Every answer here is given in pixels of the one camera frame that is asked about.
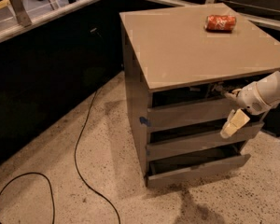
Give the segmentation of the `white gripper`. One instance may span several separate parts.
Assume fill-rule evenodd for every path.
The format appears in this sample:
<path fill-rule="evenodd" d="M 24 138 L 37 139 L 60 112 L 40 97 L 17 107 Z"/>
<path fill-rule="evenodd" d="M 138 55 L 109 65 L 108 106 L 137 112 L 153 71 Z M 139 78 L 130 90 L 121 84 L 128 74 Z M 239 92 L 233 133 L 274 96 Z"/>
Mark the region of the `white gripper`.
<path fill-rule="evenodd" d="M 237 104 L 251 115 L 259 115 L 275 107 L 275 86 L 269 82 L 252 82 L 242 89 L 232 91 L 223 89 L 221 94 L 227 99 L 236 100 Z M 233 109 L 220 131 L 221 137 L 232 137 L 249 121 L 250 117 L 242 109 Z"/>

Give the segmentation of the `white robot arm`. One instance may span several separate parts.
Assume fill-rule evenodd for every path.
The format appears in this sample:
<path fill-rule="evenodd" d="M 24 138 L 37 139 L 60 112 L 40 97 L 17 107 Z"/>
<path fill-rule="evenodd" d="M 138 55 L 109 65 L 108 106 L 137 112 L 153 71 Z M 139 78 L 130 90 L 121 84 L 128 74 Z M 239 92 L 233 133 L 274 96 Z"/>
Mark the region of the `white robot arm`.
<path fill-rule="evenodd" d="M 226 91 L 224 95 L 239 106 L 237 110 L 230 112 L 220 132 L 221 137 L 227 139 L 250 121 L 248 114 L 256 116 L 280 104 L 280 71 L 253 81 L 241 89 Z"/>

